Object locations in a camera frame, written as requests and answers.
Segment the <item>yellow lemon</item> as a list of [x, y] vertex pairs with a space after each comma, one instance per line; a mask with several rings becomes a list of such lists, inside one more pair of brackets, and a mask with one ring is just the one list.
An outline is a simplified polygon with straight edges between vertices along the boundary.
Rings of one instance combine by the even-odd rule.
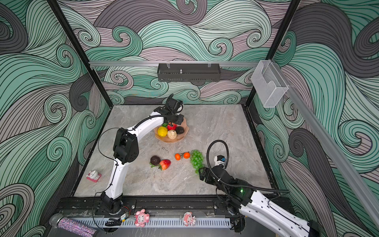
[[168, 134], [168, 129], [167, 127], [161, 126], [157, 129], [157, 135], [159, 137], [166, 137]]

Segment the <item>dark avocado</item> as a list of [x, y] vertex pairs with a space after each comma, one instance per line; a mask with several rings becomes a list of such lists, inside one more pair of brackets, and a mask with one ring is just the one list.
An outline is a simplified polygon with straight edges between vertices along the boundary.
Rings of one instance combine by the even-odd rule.
[[176, 127], [175, 131], [178, 135], [180, 135], [180, 134], [183, 134], [185, 132], [185, 129], [181, 126], [178, 126], [178, 127]]

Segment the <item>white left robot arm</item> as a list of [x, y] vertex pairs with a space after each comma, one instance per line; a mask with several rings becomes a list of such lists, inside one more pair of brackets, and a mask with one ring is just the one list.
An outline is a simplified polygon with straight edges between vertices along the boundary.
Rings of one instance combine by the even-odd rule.
[[129, 164], [134, 162], [139, 155], [139, 141], [163, 123], [173, 122], [181, 125], [183, 121], [184, 116], [179, 112], [163, 115], [156, 111], [130, 128], [117, 130], [113, 146], [114, 165], [111, 177], [108, 187], [100, 195], [101, 207], [107, 213], [116, 215], [122, 208], [123, 184]]

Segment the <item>cream fake garlic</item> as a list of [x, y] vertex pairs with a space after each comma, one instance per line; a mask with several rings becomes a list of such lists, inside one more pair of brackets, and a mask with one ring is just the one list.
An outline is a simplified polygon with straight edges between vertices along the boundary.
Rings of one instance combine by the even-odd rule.
[[169, 131], [167, 132], [167, 137], [168, 137], [169, 139], [171, 139], [171, 140], [176, 139], [176, 138], [177, 138], [177, 133], [176, 133], [176, 131], [175, 131], [175, 130], [169, 130]]

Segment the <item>dark brown mangosteen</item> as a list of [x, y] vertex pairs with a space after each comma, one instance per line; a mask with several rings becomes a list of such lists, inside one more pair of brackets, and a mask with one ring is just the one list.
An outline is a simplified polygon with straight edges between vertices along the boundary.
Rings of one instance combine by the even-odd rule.
[[151, 167], [159, 166], [160, 162], [161, 162], [161, 159], [158, 156], [152, 156], [150, 159]]

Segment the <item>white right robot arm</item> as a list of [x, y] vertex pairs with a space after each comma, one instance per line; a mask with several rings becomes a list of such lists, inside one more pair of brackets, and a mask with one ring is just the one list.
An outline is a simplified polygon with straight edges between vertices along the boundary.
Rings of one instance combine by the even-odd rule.
[[233, 178], [222, 166], [198, 170], [200, 180], [216, 186], [228, 197], [227, 203], [280, 237], [319, 237], [320, 226], [286, 211], [248, 182]]

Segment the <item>red fake apple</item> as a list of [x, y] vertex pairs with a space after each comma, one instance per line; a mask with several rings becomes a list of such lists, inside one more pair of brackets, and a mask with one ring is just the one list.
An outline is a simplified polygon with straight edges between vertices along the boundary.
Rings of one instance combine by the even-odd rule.
[[177, 125], [175, 123], [172, 123], [170, 122], [168, 125], [167, 125], [167, 129], [168, 130], [176, 130], [177, 128]]

